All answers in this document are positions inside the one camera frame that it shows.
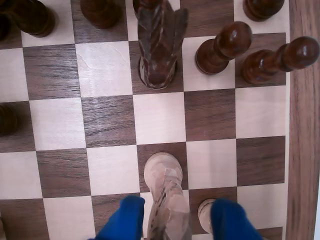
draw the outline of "dark wooden chess piece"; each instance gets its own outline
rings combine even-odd
[[[55,26],[53,13],[37,0],[0,0],[0,13],[10,15],[21,31],[38,38]]]
[[[256,22],[262,22],[283,7],[285,0],[243,0],[243,10],[248,18]]]
[[[18,117],[8,103],[0,103],[0,137],[14,133],[18,128]]]
[[[163,89],[173,80],[187,21],[188,10],[173,11],[168,0],[140,0],[138,71],[148,88]]]
[[[317,61],[320,45],[309,36],[301,36],[282,45],[276,52],[260,50],[250,54],[243,62],[242,76],[251,84],[270,80],[280,71],[304,69]]]
[[[113,0],[80,0],[80,6],[84,17],[98,29],[111,28],[122,16]]]
[[[214,39],[201,44],[195,54],[196,65],[205,74],[218,74],[230,60],[247,51],[251,42],[251,28],[242,21],[235,21],[226,25]]]
[[[6,15],[0,14],[0,41],[4,40],[10,32],[10,20]]]

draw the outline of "blue fabric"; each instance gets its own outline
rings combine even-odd
[[[236,202],[219,198],[211,208],[214,240],[262,240],[249,222],[245,210]]]

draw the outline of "dark pawn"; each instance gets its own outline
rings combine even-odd
[[[98,29],[111,28],[122,16],[113,0],[81,0],[80,5],[84,17]]]
[[[278,51],[260,50],[250,54],[243,62],[242,76],[251,84],[270,80],[280,71],[304,69],[317,61],[320,46],[317,40],[301,36],[282,45]]]
[[[226,25],[214,39],[201,44],[195,54],[196,65],[205,74],[218,74],[230,60],[247,51],[251,42],[251,28],[244,22],[235,21]]]
[[[37,0],[0,0],[0,13],[10,15],[21,31],[38,38],[55,26],[53,13]]]
[[[243,10],[251,20],[262,22],[279,12],[284,3],[285,0],[243,0]]]
[[[5,15],[0,15],[0,41],[4,40],[10,31],[10,20]]]
[[[10,135],[17,130],[18,117],[7,103],[0,103],[0,137]]]

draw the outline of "wooden surface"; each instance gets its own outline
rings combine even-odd
[[[290,0],[290,37],[320,39],[318,0]],[[291,73],[287,240],[313,240],[320,170],[320,61]]]

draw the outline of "chessboard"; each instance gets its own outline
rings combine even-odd
[[[189,10],[173,82],[151,90],[140,81],[132,0],[111,29],[92,26],[79,0],[42,0],[55,14],[53,32],[36,38],[11,28],[0,42],[0,102],[21,126],[0,138],[0,213],[7,240],[86,240],[122,198],[145,199],[143,238],[152,195],[144,166],[157,152],[183,169],[193,240],[211,240],[200,203],[241,204],[269,240],[287,222],[290,75],[246,83],[241,65],[262,49],[290,41],[289,3],[263,22],[249,20],[242,0],[170,0]],[[226,24],[247,23],[250,49],[216,75],[198,71],[195,54]]]

